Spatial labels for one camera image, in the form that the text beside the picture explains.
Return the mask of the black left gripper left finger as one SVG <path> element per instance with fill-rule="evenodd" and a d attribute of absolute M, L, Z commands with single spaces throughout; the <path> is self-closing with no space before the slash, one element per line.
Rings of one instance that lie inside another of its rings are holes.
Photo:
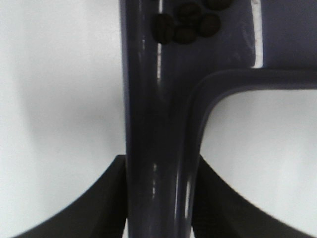
<path fill-rule="evenodd" d="M 69 206 L 21 238 L 120 238 L 127 218 L 126 158 L 115 157 L 97 181 Z"/>

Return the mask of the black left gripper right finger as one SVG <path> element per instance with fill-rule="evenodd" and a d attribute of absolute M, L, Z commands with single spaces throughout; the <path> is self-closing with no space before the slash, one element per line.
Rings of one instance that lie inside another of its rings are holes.
<path fill-rule="evenodd" d="M 196 238 L 307 238 L 235 192 L 200 158 L 192 227 Z"/>

